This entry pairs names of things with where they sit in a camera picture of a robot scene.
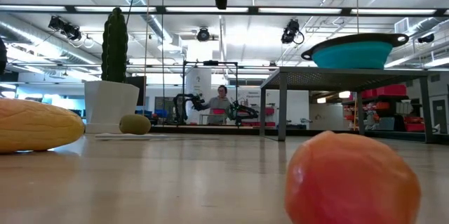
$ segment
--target red tomato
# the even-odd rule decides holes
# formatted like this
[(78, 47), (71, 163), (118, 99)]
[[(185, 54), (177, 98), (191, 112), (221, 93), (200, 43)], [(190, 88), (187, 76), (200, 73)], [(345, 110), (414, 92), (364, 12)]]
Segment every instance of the red tomato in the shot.
[(402, 158), (364, 136), (321, 133), (288, 165), (285, 203), (294, 224), (414, 224), (420, 198)]

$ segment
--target metal table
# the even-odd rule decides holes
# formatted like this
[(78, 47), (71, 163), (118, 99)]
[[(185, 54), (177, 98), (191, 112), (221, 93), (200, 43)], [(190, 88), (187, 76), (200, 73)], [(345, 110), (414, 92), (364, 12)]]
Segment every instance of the metal table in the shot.
[(373, 88), (420, 79), (426, 143), (433, 143), (427, 77), (438, 72), (424, 70), (322, 69), (317, 67), (280, 67), (261, 85), (260, 135), (265, 135), (267, 90), (279, 90), (278, 140), (286, 140), (287, 90), (357, 92), (358, 128), (365, 134), (361, 92)]

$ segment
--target kiwi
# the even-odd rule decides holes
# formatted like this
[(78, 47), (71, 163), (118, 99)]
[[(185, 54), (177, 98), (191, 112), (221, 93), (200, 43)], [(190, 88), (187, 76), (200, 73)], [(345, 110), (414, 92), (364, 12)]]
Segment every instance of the kiwi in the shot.
[(144, 135), (149, 132), (152, 124), (145, 116), (138, 114), (125, 115), (120, 120), (120, 131), (122, 133), (132, 133)]

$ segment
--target yellow melon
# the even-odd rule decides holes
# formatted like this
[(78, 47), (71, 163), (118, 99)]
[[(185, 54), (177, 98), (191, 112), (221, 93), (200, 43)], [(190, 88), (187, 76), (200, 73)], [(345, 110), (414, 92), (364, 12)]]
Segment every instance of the yellow melon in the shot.
[(73, 143), (83, 133), (83, 121), (70, 110), (0, 98), (0, 153), (48, 150)]

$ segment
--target blue bowl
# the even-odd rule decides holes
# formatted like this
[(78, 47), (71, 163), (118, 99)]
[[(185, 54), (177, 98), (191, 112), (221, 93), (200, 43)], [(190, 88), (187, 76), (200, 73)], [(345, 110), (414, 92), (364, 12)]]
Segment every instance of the blue bowl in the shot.
[(355, 42), (325, 48), (313, 55), (318, 67), (383, 69), (393, 46), (381, 41)]
[(383, 69), (393, 47), (407, 41), (404, 34), (355, 34), (321, 42), (301, 57), (328, 69)]

